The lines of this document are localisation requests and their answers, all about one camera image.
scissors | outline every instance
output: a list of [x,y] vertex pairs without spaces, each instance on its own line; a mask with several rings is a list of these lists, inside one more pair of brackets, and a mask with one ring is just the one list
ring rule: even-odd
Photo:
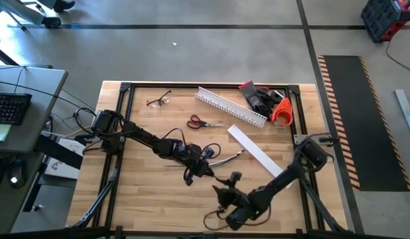
[[192,129],[199,129],[200,127],[223,127],[224,124],[221,123],[207,123],[205,121],[200,120],[199,116],[192,115],[190,120],[187,121],[186,125],[191,127]]

gray concrete floor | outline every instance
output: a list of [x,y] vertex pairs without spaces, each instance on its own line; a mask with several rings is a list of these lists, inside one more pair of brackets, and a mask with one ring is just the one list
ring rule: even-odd
[[[362,25],[360,13],[366,2],[303,0],[303,4],[310,25]],[[301,23],[292,0],[78,0],[62,19],[105,25]],[[69,71],[64,88],[91,106],[96,105],[103,80],[316,82],[303,30],[30,29],[24,33],[7,28],[7,23],[14,25],[0,16],[3,51],[20,64],[51,64]],[[311,31],[311,36],[317,54],[364,58],[410,178],[410,133],[393,95],[394,89],[404,89],[410,101],[409,73],[386,57],[386,44],[374,44],[365,31],[319,30]],[[395,36],[390,52],[410,67],[410,30]],[[74,110],[62,101],[53,109],[63,118]],[[21,213],[13,231],[62,228],[72,193],[72,189],[42,188],[37,203],[46,208]],[[354,194],[367,234],[410,238],[410,193]]]

black floor mat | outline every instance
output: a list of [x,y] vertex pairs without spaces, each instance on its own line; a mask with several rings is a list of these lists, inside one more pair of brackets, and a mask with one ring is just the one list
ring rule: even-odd
[[410,191],[410,182],[359,56],[319,56],[351,184],[361,191]]

black aluminum frame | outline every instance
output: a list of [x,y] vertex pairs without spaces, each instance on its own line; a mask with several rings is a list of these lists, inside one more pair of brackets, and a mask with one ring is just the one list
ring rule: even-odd
[[[279,90],[279,91],[284,91],[286,97],[292,102],[292,97],[294,95],[296,105],[297,105],[297,111],[298,111],[298,120],[299,120],[299,125],[301,127],[301,134],[307,134],[307,126],[305,123],[305,116],[304,116],[304,110],[303,110],[303,105],[301,101],[301,91],[299,89],[298,85],[282,85],[282,86],[274,86],[274,85],[266,85],[266,84],[255,84],[256,86],[265,86],[268,87],[270,90]],[[133,99],[134,99],[134,93],[136,88],[197,88],[197,87],[206,87],[206,88],[216,88],[216,89],[237,89],[238,84],[207,84],[207,83],[184,83],[184,82],[174,82],[174,83],[147,83],[147,82],[123,82],[121,83],[121,87],[119,90],[119,96],[118,96],[118,101],[117,101],[117,107],[116,111],[120,112],[122,109],[122,103],[123,99],[125,96],[126,91],[129,91],[129,100],[127,103],[127,111],[125,113],[126,119],[129,120],[130,112],[131,112],[131,107],[133,105]],[[297,134],[297,121],[295,120],[295,114],[293,116],[293,122],[291,124],[291,135],[292,135],[292,142],[294,145],[294,148],[296,147],[295,145],[295,140],[294,140],[294,135]],[[123,157],[123,150],[121,153],[118,153],[117,155],[118,159],[117,161],[122,160]],[[101,182],[100,182],[100,188],[99,192],[105,187],[108,175],[109,175],[109,167],[111,163],[112,155],[107,154],[105,158],[105,164],[103,166],[103,172],[102,172],[102,177],[101,177]],[[311,188],[315,190],[316,194],[318,195],[318,187],[317,187],[317,181],[316,181],[316,176],[314,172],[311,172],[308,174],[309,180],[311,183]],[[108,203],[108,208],[107,208],[107,213],[106,213],[106,220],[105,220],[105,227],[110,228],[111,226],[111,221],[112,221],[112,216],[113,216],[113,209],[115,206],[115,200],[116,200],[116,192],[117,192],[117,185],[118,185],[118,180],[119,180],[119,175],[117,176],[117,182],[114,188],[111,191],[110,197],[109,197],[109,203]],[[310,214],[310,208],[308,205],[308,197],[307,197],[307,192],[303,188],[302,184],[300,184],[300,192],[301,192],[301,201],[303,204],[303,211],[304,211],[304,220],[305,220],[305,228],[308,231],[313,230],[312,228],[312,223],[311,223],[311,214]],[[99,224],[99,219],[100,219],[100,212],[101,212],[101,207],[99,207],[98,211],[93,217],[93,222],[92,226],[98,226]],[[317,219],[317,225],[318,225],[318,230],[325,230],[324,229],[324,221],[321,213],[317,211],[316,209],[316,219]],[[123,230],[122,235],[123,236],[189,236],[195,233],[192,232],[148,232],[148,231],[132,231],[132,230]],[[217,232],[216,235],[218,237],[238,237],[238,238],[296,238],[299,234],[302,234],[302,230],[297,230],[297,233],[227,233],[227,232]]]

black floor line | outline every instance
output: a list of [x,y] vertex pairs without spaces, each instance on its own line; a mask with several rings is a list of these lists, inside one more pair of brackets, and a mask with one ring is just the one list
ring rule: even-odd
[[[303,2],[301,0],[297,0],[297,6],[299,10],[299,16],[301,17],[301,22],[304,27],[304,35],[305,35],[305,40],[307,42],[308,53],[310,54],[312,69],[314,70],[314,75],[316,77],[318,91],[321,96],[320,98],[322,100],[324,113],[326,116],[331,116],[332,113],[330,111],[329,101],[326,95],[326,90],[324,88],[323,79],[320,74],[320,67],[318,65],[316,51],[312,43],[310,28],[308,27],[308,22],[307,22],[307,17],[305,15]],[[333,118],[327,117],[326,120],[329,126],[330,133],[332,135],[336,135],[336,128],[335,128]],[[337,155],[339,155],[339,153],[342,153],[341,147],[339,146],[339,144],[337,144],[334,147],[334,150]],[[350,214],[351,214],[351,219],[352,219],[352,224],[354,226],[354,230],[358,234],[364,234],[362,220],[360,218],[360,213],[358,212],[357,202],[354,196],[354,192],[352,191],[352,186],[351,186],[350,178],[348,176],[346,164],[343,160],[338,160],[338,166],[339,166],[339,171],[341,174],[342,182],[344,184],[345,195],[348,201],[348,207],[350,209]]]
[[[44,26],[33,24],[23,24],[28,29],[45,29]],[[16,25],[8,25],[9,28],[19,28]],[[302,25],[208,25],[208,24],[128,24],[128,25],[107,25],[107,24],[62,24],[59,29],[97,29],[97,30],[124,30],[124,29],[286,29],[300,30]],[[309,30],[365,30],[364,25],[309,25]],[[410,30],[410,25],[405,25],[402,29]]]

